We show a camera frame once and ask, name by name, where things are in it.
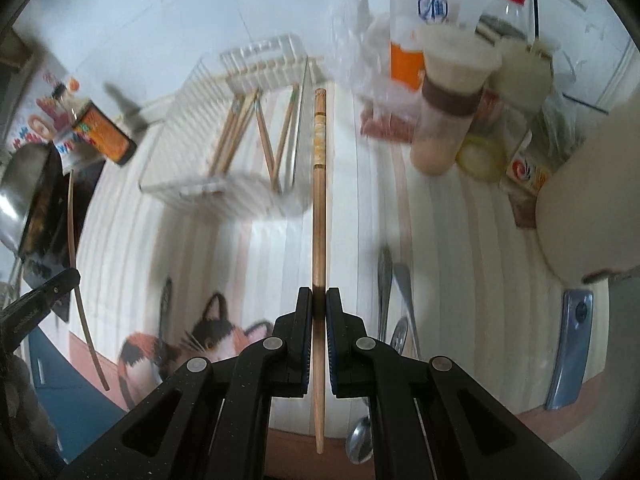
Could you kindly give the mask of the yellow-band wooden chopstick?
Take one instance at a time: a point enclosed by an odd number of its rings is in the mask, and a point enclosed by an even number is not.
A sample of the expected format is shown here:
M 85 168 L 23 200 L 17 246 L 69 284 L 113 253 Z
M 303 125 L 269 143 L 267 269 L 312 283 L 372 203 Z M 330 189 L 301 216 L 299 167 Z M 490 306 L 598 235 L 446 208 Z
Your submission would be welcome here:
M 326 422 L 326 89 L 314 92 L 314 163 L 312 164 L 312 406 L 316 451 L 324 451 Z

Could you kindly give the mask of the green-band wooden chopstick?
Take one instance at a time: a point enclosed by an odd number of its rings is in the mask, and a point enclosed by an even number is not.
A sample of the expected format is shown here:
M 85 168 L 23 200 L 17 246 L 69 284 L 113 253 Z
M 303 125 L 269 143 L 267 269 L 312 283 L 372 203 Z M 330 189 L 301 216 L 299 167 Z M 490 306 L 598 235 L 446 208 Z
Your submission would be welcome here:
M 288 107 L 285 110 L 283 125 L 281 128 L 279 143 L 277 147 L 276 157 L 274 158 L 274 167 L 273 167 L 273 175 L 272 175 L 272 188 L 280 193 L 280 169 L 282 165 L 282 159 L 284 155 L 286 140 L 288 140 L 288 132 L 291 128 L 291 122 L 294 112 L 294 107 L 297 103 L 299 95 L 299 84 L 292 85 L 292 91 L 290 94 L 290 98 L 288 99 Z

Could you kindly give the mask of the large hammered steel spoon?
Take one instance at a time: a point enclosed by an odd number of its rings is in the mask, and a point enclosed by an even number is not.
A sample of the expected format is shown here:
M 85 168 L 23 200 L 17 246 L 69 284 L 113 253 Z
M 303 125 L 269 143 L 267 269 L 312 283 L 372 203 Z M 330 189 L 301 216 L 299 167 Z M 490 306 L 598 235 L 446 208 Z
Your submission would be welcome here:
M 361 417 L 345 441 L 345 452 L 348 460 L 360 465 L 373 455 L 372 425 L 369 416 Z

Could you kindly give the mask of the steel wok with lid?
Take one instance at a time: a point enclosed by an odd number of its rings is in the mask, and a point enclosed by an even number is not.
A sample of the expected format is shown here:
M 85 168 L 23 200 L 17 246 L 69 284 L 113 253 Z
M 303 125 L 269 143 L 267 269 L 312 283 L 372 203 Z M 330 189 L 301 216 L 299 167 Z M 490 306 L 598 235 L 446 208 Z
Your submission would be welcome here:
M 18 258 L 38 250 L 61 175 L 61 161 L 52 143 L 19 148 L 1 176 L 1 243 Z

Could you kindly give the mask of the plain bamboo chopstick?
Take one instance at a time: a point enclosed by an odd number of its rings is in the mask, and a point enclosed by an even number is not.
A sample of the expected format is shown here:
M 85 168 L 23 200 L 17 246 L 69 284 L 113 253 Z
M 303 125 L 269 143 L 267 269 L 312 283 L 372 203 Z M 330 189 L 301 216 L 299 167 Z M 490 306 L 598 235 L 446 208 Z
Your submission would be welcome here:
M 262 110 L 262 101 L 257 99 L 255 102 L 255 115 L 258 125 L 258 131 L 260 136 L 260 142 L 262 142 L 262 150 L 264 151 L 265 161 L 269 174 L 271 186 L 277 188 L 277 176 L 274 172 L 274 157 L 272 147 L 270 143 L 270 136 L 267 130 L 266 118 L 264 111 Z

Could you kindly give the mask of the thin bamboo chopstick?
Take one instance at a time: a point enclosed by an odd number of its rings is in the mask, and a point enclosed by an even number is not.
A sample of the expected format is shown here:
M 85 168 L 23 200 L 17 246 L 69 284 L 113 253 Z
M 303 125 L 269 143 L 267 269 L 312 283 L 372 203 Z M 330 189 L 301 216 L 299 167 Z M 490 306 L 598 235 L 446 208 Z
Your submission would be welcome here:
M 250 122 L 250 114 L 254 112 L 255 102 L 260 97 L 261 93 L 262 92 L 257 89 L 246 96 L 244 104 L 240 110 L 239 118 L 236 120 L 226 150 L 224 151 L 222 159 L 218 165 L 218 169 L 216 171 L 217 174 L 226 174 L 229 171 L 235 153 L 240 147 L 240 143 L 248 127 L 248 123 Z

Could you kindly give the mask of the dark soy sauce bottle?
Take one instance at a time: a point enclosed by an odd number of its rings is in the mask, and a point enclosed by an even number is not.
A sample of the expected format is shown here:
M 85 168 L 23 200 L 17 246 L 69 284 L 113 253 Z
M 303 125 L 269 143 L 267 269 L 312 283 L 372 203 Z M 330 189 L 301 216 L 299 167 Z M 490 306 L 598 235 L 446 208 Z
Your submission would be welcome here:
M 68 116 L 70 128 L 118 166 L 124 166 L 137 151 L 137 144 L 120 130 L 90 99 L 78 98 L 65 84 L 57 84 L 52 98 Z

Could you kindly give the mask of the clear plastic utensil basket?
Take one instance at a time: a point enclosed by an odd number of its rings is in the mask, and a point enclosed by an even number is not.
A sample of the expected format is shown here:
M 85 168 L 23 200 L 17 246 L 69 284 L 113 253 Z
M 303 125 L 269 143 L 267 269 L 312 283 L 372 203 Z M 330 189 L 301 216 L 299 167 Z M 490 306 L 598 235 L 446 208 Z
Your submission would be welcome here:
M 203 56 L 152 142 L 141 192 L 202 220 L 302 214 L 315 67 L 294 34 Z

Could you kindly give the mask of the blue smartphone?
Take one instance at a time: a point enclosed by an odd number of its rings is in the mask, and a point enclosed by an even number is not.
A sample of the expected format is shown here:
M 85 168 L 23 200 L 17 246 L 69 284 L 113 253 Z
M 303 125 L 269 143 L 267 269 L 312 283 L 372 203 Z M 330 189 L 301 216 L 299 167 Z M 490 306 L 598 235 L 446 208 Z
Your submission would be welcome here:
M 554 370 L 544 409 L 557 411 L 574 404 L 582 390 L 593 316 L 593 293 L 588 289 L 563 292 L 563 309 Z

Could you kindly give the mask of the yellowish glass jar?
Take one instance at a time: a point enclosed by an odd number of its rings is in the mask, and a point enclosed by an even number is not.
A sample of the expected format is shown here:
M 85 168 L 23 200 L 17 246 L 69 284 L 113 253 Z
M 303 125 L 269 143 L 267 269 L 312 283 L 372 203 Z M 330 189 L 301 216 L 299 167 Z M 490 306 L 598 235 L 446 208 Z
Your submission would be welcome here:
M 458 151 L 456 163 L 477 181 L 497 183 L 506 169 L 506 150 L 496 136 L 468 134 Z

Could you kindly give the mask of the small red-logo packet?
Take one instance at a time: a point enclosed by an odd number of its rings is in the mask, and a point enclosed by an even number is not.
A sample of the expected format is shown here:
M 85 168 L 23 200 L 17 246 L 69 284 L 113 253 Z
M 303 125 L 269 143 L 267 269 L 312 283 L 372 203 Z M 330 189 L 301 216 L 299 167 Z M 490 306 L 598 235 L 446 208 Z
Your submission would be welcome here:
M 532 140 L 533 133 L 528 130 L 506 165 L 506 176 L 531 196 L 537 196 L 552 172 L 547 166 L 536 162 L 533 155 L 527 153 Z

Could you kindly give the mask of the bamboo chopstick thick top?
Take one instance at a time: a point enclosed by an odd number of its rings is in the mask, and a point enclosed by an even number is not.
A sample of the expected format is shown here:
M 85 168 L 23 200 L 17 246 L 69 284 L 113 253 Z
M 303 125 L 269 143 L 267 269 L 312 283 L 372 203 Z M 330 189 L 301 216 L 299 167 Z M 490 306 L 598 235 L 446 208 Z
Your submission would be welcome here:
M 242 105 L 244 104 L 245 98 L 245 94 L 237 94 L 231 103 L 229 113 L 226 120 L 224 121 L 224 126 L 222 127 L 220 139 L 217 143 L 212 163 L 209 167 L 208 174 L 210 176 L 216 174 L 218 165 L 222 159 L 222 155 L 224 154 L 224 151 L 226 150 L 228 141 L 230 139 L 232 129 L 236 123 L 236 120 L 239 118 L 240 110 L 242 108 Z

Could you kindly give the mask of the brown-band plastic cup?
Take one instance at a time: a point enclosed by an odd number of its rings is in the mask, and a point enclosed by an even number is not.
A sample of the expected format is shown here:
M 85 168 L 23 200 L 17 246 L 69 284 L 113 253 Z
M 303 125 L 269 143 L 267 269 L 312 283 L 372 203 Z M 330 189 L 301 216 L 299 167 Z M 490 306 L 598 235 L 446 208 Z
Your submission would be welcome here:
M 418 30 L 425 75 L 410 160 L 427 176 L 452 167 L 480 105 L 484 87 L 502 64 L 497 48 L 472 30 L 424 25 Z

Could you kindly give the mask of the clear plastic bag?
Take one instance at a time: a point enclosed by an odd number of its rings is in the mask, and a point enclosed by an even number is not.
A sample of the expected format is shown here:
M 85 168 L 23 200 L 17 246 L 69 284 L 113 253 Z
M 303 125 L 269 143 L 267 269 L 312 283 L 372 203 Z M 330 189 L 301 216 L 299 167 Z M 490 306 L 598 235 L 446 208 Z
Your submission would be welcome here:
M 375 118 L 415 122 L 419 90 L 390 76 L 390 8 L 371 12 L 369 0 L 333 0 L 328 67 L 334 79 L 363 98 Z

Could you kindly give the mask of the orange-label plastic bottle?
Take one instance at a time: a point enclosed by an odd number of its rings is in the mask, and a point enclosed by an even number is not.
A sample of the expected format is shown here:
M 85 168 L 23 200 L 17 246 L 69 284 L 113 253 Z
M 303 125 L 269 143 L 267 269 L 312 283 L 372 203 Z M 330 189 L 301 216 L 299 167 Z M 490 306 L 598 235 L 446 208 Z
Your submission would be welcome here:
M 422 25 L 447 21 L 448 0 L 390 0 L 390 76 L 419 90 L 425 70 L 418 31 Z

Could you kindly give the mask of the red-cap clear bottle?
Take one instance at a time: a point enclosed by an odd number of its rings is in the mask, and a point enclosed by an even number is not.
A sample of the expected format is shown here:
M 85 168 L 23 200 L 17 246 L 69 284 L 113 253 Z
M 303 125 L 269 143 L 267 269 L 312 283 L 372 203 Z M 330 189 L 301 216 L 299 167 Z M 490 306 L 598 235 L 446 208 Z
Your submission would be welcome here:
M 491 44 L 501 38 L 527 40 L 526 0 L 491 0 L 475 27 L 475 32 Z

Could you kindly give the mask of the smooth-handled steel spoon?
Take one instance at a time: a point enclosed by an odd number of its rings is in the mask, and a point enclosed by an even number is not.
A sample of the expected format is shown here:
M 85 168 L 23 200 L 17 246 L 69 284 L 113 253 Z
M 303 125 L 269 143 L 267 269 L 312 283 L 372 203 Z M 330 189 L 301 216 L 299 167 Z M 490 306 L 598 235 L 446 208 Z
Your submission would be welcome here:
M 404 300 L 404 304 L 406 307 L 414 354 L 416 355 L 416 358 L 420 360 L 422 359 L 422 352 L 420 346 L 420 338 L 418 335 L 418 328 L 416 327 L 416 312 L 414 312 L 411 274 L 409 267 L 402 262 L 395 263 L 394 278 L 397 282 L 402 300 Z

